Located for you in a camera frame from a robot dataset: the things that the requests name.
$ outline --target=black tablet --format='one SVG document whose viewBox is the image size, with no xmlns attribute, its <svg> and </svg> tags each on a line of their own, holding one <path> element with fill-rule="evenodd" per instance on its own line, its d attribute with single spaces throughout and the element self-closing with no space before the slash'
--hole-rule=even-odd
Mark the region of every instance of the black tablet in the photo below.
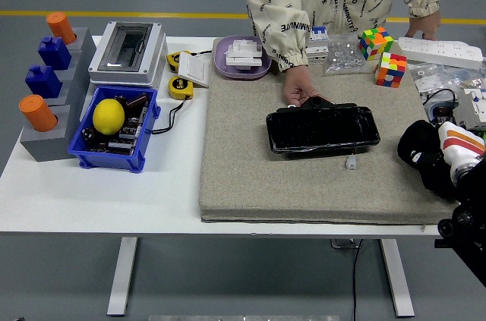
<svg viewBox="0 0 486 321">
<path fill-rule="evenodd" d="M 301 153 L 373 146 L 380 142 L 367 107 L 329 107 L 274 112 L 267 116 L 274 153 Z"/>
</svg>

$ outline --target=white table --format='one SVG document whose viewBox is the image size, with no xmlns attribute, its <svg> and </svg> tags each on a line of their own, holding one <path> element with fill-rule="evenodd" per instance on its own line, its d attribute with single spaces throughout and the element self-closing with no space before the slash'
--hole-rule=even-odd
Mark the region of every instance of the white table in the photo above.
<svg viewBox="0 0 486 321">
<path fill-rule="evenodd" d="M 214 39 L 168 37 L 167 42 L 169 52 L 202 52 L 212 49 Z M 199 59 L 209 63 L 210 55 Z M 169 110 L 180 103 L 165 90 L 173 76 L 166 65 L 157 96 L 162 111 L 154 128 L 166 127 Z M 137 237 L 186 234 L 383 239 L 390 282 L 397 292 L 394 295 L 397 316 L 413 316 L 394 239 L 416 235 L 438 238 L 436 226 L 200 220 L 198 194 L 207 100 L 207 89 L 195 89 L 194 98 L 175 116 L 174 128 L 150 138 L 147 160 L 140 174 L 108 168 L 82 169 L 77 159 L 36 162 L 17 142 L 0 177 L 0 233 L 121 235 L 109 305 L 112 315 L 125 313 Z"/>
</svg>

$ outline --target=blue plastic bin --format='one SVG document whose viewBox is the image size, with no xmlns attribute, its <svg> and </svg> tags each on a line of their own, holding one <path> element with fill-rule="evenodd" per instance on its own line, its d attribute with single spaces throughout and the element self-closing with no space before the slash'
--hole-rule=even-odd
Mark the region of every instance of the blue plastic bin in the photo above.
<svg viewBox="0 0 486 321">
<path fill-rule="evenodd" d="M 150 104 L 133 154 L 123 155 L 87 151 L 86 142 L 81 135 L 81 131 L 84 128 L 93 126 L 93 112 L 96 105 L 104 99 L 113 99 L 115 96 L 123 96 L 129 100 L 142 93 L 146 93 L 150 97 Z M 147 149 L 150 135 L 152 134 L 153 124 L 160 114 L 160 107 L 156 104 L 156 97 L 157 91 L 148 88 L 98 86 L 86 110 L 86 114 L 84 114 L 83 120 L 69 145 L 68 152 L 79 159 L 79 166 L 81 168 L 118 168 L 129 170 L 132 173 L 140 173 L 144 168 L 145 150 Z"/>
</svg>

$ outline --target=lemon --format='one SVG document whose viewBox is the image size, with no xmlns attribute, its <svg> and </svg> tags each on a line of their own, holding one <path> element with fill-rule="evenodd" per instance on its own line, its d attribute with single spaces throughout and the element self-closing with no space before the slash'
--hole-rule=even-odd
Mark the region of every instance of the lemon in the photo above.
<svg viewBox="0 0 486 321">
<path fill-rule="evenodd" d="M 125 122 L 125 111 L 116 99 L 104 99 L 93 112 L 93 125 L 101 134 L 113 135 Z"/>
</svg>

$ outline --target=table leg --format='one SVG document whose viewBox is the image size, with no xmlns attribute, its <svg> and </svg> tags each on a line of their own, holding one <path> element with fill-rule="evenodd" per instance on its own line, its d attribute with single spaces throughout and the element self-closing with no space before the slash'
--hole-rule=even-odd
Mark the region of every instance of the table leg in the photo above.
<svg viewBox="0 0 486 321">
<path fill-rule="evenodd" d="M 124 316 L 127 308 L 128 289 L 130 288 L 131 270 L 133 269 L 136 237 L 121 238 L 115 276 L 113 277 L 112 293 L 109 298 L 108 316 Z"/>
<path fill-rule="evenodd" d="M 387 266 L 388 281 L 393 296 L 397 317 L 414 317 L 415 313 L 410 298 L 409 287 L 403 271 L 402 260 L 395 239 L 381 239 L 381 250 Z"/>
</svg>

